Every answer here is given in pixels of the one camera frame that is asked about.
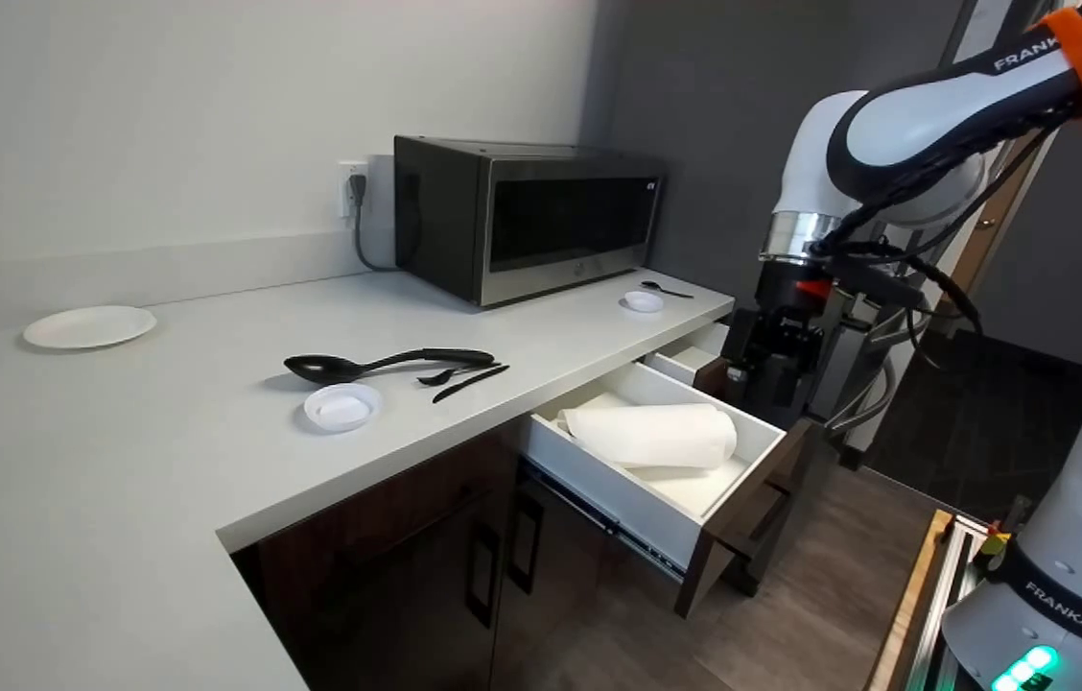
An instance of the drawer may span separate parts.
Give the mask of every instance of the drawer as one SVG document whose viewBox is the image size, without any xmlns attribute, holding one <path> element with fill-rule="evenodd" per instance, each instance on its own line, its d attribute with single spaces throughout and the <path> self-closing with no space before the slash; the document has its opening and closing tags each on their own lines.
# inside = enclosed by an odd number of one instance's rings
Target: drawer
<svg viewBox="0 0 1082 691">
<path fill-rule="evenodd" d="M 556 422 L 563 407 L 656 407 L 656 402 L 715 402 L 738 427 L 738 463 L 706 473 L 697 480 L 639 480 L 616 463 L 607 463 L 579 450 Z M 656 367 L 616 367 L 547 407 L 531 416 L 520 431 L 520 454 L 563 491 L 603 514 L 634 547 L 658 562 L 671 577 L 688 577 L 703 524 L 722 504 L 758 469 L 758 462 L 783 440 L 783 431 L 726 407 Z"/>
<path fill-rule="evenodd" d="M 728 343 L 728 325 L 715 321 L 706 331 L 696 331 L 696 333 L 650 353 L 646 364 L 658 367 L 658 373 L 667 373 L 682 382 L 696 382 L 696 375 L 722 357 L 726 343 Z"/>
</svg>

